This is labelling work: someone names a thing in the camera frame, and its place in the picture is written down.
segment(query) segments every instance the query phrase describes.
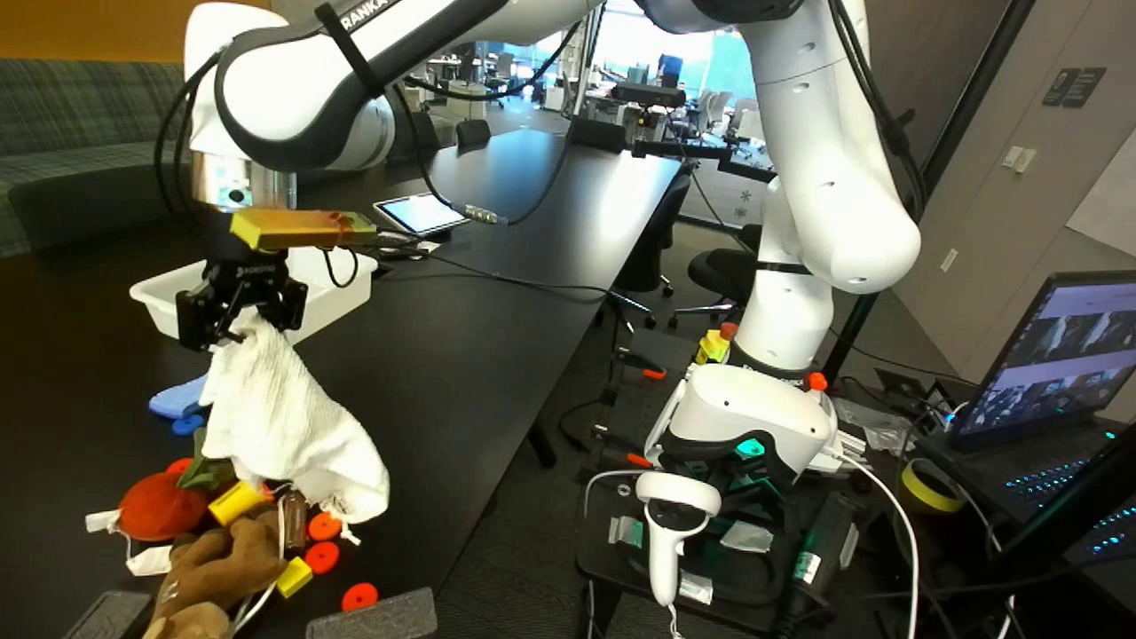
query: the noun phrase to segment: white device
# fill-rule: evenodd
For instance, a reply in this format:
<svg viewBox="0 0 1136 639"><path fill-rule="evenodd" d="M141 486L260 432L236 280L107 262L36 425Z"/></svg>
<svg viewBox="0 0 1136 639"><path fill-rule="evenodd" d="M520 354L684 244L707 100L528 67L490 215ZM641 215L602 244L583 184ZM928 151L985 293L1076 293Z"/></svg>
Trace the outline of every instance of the white device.
<svg viewBox="0 0 1136 639"><path fill-rule="evenodd" d="M878 119L857 85L826 0L635 0L663 33L738 25L761 93L766 151L778 165L764 210L761 271L735 348L748 364L691 364L658 420L661 439L726 444L761 430L792 473L835 470L831 406L800 378L835 315L835 292L891 286L920 254L920 232L897 202ZM868 45L862 0L841 0ZM592 0L346 0L307 25L269 12L198 3L189 21L189 65L215 61L193 149L269 171L368 165L392 149L386 81L460 38L532 44L583 16ZM697 479L648 479L648 499L697 499ZM661 550L684 532L655 522Z"/></svg>
<svg viewBox="0 0 1136 639"><path fill-rule="evenodd" d="M648 562L650 562L650 591L661 608L671 608L677 596L677 556L681 544L707 528L707 522L722 511L722 492L710 484L674 475L674 473L643 473L635 479L635 496L648 516ZM697 517L689 525L669 517L658 506L677 505L691 506Z"/></svg>

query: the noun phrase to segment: desk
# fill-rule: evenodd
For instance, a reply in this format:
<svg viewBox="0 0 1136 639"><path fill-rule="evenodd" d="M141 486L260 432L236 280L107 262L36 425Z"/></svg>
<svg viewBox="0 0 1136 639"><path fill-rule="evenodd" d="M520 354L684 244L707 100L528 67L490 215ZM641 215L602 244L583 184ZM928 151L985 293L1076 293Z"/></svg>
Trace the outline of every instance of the desk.
<svg viewBox="0 0 1136 639"><path fill-rule="evenodd" d="M535 132L520 135L528 141L493 137L483 151L442 157L437 184L470 202L490 190L500 213L520 213L541 182L493 163L535 141ZM674 171L669 160L572 149L525 223L467 223L448 254L528 280L607 286ZM154 390L207 368L202 354L154 336L129 285L198 254L202 236L189 223L157 223L0 262L6 636L62 636L96 591L121 583L121 554L107 536L86 536L82 516L113 506L129 484L184 454L141 410ZM445 583L602 300L412 262L307 348L313 373L392 465L393 511L372 525L364 556L386 591Z"/></svg>

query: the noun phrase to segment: monitor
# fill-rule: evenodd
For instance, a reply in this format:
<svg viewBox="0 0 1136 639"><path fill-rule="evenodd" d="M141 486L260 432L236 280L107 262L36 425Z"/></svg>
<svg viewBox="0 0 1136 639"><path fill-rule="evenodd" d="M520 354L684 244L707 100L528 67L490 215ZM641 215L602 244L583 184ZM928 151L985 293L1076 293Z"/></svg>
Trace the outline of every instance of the monitor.
<svg viewBox="0 0 1136 639"><path fill-rule="evenodd" d="M1136 271L1055 273L948 425L954 448L1026 438L1085 420L1136 368Z"/></svg>

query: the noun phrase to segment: laptop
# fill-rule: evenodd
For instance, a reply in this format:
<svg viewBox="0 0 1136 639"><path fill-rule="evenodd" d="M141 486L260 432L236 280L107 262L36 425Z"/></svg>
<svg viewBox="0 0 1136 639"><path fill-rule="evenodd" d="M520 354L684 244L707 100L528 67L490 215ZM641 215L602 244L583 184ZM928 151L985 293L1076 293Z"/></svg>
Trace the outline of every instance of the laptop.
<svg viewBox="0 0 1136 639"><path fill-rule="evenodd" d="M1096 420L1136 373L1136 271L1055 273L930 454L1016 525L1101 454L1119 425ZM1101 517L1069 562L1132 556L1136 496Z"/></svg>

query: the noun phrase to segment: floor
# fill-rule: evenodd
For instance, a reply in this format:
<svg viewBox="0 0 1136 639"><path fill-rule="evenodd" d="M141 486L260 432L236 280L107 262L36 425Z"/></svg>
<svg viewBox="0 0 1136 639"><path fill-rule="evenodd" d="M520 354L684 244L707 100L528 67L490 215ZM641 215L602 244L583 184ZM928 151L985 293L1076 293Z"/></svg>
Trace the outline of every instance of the floor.
<svg viewBox="0 0 1136 639"><path fill-rule="evenodd" d="M697 223L677 223L674 244L663 254L663 273L674 280L674 298L641 293L661 319L669 309L689 300L710 300L713 293L701 292L684 278L684 262L703 252L732 244L728 233L707 232ZM613 319L604 315L590 329L574 361L560 376L557 394L547 401L547 432L560 454L557 470L541 470L528 448L520 452L507 470L490 511L483 516L476 536L467 548L463 565L452 583L437 591L445 636L463 639L564 639L583 636L585 620L585 588L574 571L574 532L579 532L579 505L583 505L583 475L590 457L572 448L572 438L585 432L592 422L604 422L604 407L585 406L604 390L612 373L612 329ZM684 319L677 329L677 345L691 350L697 336L707 329L707 319ZM910 373L916 378L930 378L930 373L946 373L946 358L928 345L910 311L883 293L868 329L857 339L857 350L844 361L849 376L862 384L878 384L878 368ZM641 596L624 596L612 636L613 639L655 639L663 636L663 614ZM691 639L741 639L735 629L716 629L697 619L681 620Z"/></svg>

